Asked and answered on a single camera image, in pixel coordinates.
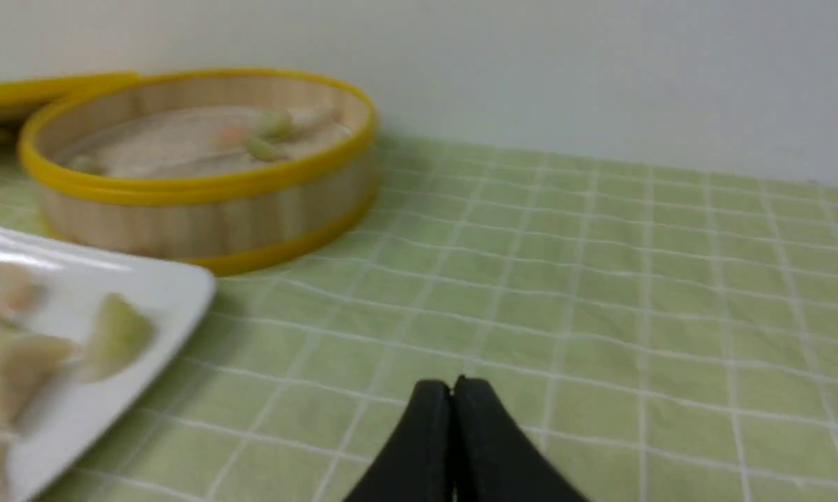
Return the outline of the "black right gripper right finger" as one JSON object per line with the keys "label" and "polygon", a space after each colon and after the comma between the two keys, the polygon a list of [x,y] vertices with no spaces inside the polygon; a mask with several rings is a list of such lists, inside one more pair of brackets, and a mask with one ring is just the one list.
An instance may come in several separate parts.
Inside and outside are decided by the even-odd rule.
{"label": "black right gripper right finger", "polygon": [[452,390],[458,501],[586,501],[544,458],[486,379],[460,376]]}

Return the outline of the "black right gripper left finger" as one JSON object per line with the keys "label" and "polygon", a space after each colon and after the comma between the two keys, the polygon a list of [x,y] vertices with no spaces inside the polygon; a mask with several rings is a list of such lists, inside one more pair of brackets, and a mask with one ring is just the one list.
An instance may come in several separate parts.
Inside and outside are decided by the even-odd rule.
{"label": "black right gripper left finger", "polygon": [[417,381],[393,432],[345,500],[451,501],[452,419],[448,385]]}

